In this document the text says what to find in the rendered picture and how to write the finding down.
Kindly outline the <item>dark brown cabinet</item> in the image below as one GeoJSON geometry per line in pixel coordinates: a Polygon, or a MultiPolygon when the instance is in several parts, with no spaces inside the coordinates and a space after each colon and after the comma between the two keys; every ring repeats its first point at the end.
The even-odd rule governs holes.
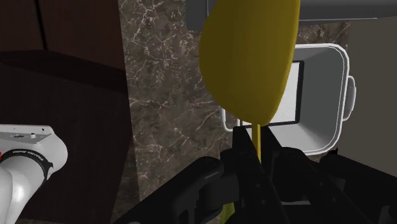
{"type": "Polygon", "coordinates": [[[124,69],[118,0],[0,0],[0,51],[15,50],[124,69]]]}

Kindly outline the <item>yellow spatula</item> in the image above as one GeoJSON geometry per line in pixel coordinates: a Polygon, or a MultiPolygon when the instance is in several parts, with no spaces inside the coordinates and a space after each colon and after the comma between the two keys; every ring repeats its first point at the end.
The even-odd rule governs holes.
{"type": "Polygon", "coordinates": [[[289,224],[261,166],[260,129],[274,117],[286,88],[298,32],[300,0],[216,0],[202,29],[199,67],[208,92],[252,125],[233,130],[221,153],[239,180],[233,224],[289,224]]]}

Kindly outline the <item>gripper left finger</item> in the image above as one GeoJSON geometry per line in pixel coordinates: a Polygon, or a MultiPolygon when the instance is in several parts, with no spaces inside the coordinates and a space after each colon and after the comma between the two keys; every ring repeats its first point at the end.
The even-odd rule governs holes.
{"type": "Polygon", "coordinates": [[[200,157],[114,224],[206,224],[225,204],[237,203],[227,224],[289,224],[244,127],[220,158],[200,157]]]}

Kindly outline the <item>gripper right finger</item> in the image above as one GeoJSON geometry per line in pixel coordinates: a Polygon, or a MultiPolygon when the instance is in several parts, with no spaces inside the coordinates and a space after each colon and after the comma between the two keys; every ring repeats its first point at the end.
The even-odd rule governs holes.
{"type": "Polygon", "coordinates": [[[332,150],[319,162],[261,128],[262,163],[283,202],[308,201],[309,224],[397,224],[397,177],[332,150]]]}

